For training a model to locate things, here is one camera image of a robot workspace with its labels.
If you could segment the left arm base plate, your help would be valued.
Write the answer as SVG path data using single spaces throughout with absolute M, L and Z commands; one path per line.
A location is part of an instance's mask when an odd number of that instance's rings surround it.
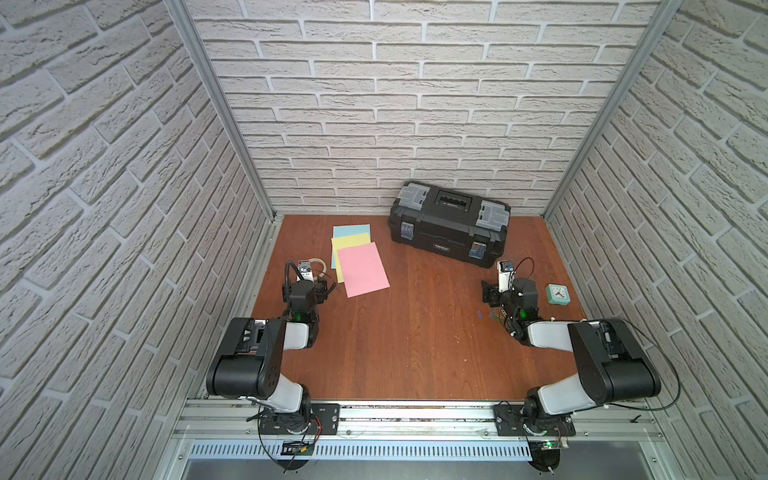
M 261 435 L 336 435 L 341 416 L 339 403 L 312 402 L 296 413 L 274 413 L 264 409 L 259 414 L 258 431 Z

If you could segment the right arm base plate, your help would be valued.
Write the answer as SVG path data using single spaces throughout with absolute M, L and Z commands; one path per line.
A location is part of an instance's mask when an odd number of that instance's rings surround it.
M 493 407 L 497 435 L 500 437 L 573 437 L 574 423 L 569 415 L 528 412 L 524 404 L 500 402 Z

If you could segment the yellow paper sheet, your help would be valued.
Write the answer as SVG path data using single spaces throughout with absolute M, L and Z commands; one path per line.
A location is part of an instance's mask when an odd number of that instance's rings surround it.
M 334 237 L 331 239 L 331 241 L 332 241 L 333 263 L 335 265 L 334 269 L 336 270 L 337 281 L 339 283 L 343 283 L 344 277 L 343 277 L 341 262 L 338 256 L 338 251 L 341 249 L 352 248 L 352 247 L 368 244 L 370 242 L 370 234 L 360 233 L 360 234 L 349 235 L 344 237 Z

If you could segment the pink paper sheet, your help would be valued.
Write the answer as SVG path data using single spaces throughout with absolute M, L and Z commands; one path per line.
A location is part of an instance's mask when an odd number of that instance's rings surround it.
M 375 242 L 340 249 L 338 257 L 337 266 L 340 268 L 348 298 L 390 287 Z

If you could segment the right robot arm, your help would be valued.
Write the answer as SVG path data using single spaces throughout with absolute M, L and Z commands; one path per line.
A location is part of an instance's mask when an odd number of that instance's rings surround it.
M 660 393 L 660 376 L 626 321 L 546 320 L 539 316 L 535 283 L 525 278 L 483 281 L 481 289 L 482 301 L 501 310 L 502 326 L 512 338 L 525 346 L 574 356 L 577 372 L 531 389 L 518 417 L 550 420 Z

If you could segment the light blue paper sheet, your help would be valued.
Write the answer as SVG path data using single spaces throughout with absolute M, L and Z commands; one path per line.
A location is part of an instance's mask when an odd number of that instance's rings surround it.
M 358 246 L 363 245 L 366 243 L 369 243 L 370 238 L 370 225 L 369 224 L 362 224 L 362 225 L 337 225 L 333 227 L 333 235 L 331 240 L 332 245 L 332 260 L 331 260 L 331 268 L 336 268 L 336 260 L 337 260 L 337 241 L 336 238 L 343 238 L 343 237 L 354 237 L 356 240 L 356 243 L 349 243 L 349 246 Z

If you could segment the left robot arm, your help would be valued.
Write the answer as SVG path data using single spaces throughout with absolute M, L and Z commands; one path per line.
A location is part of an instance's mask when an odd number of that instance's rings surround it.
M 314 345 L 317 306 L 331 290 L 324 279 L 285 282 L 286 309 L 281 316 L 232 319 L 208 369 L 207 393 L 248 399 L 265 407 L 285 429 L 305 430 L 312 421 L 311 396 L 306 386 L 281 373 L 283 354 Z

